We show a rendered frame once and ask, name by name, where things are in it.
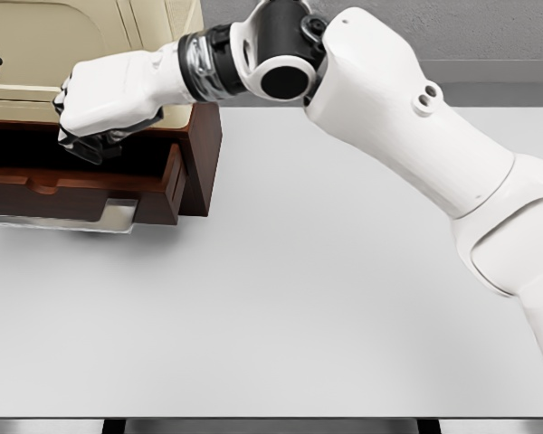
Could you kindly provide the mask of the brown wooden cabinet drawer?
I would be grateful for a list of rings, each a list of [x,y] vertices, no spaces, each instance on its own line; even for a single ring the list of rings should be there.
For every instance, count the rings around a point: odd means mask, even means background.
[[[0,214],[97,221],[109,199],[137,203],[136,223],[175,225],[186,170],[176,137],[137,133],[100,165],[67,152],[50,123],[0,121]]]

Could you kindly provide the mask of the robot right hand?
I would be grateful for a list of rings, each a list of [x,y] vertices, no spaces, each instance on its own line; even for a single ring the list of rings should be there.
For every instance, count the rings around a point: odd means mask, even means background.
[[[163,58],[161,52],[135,51],[77,63],[52,102],[59,145],[105,132],[126,138],[161,120],[152,78]]]

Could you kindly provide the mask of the brown cabinet with cream top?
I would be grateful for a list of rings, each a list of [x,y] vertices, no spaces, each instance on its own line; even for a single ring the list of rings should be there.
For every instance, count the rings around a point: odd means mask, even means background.
[[[0,121],[58,129],[52,100],[77,62],[155,51],[202,28],[200,0],[0,0]],[[179,143],[186,183],[177,219],[207,215],[222,142],[219,108],[168,106],[147,131],[173,135]],[[95,222],[0,214],[0,223],[103,231],[115,216],[136,223],[136,208],[134,200],[109,199]]]

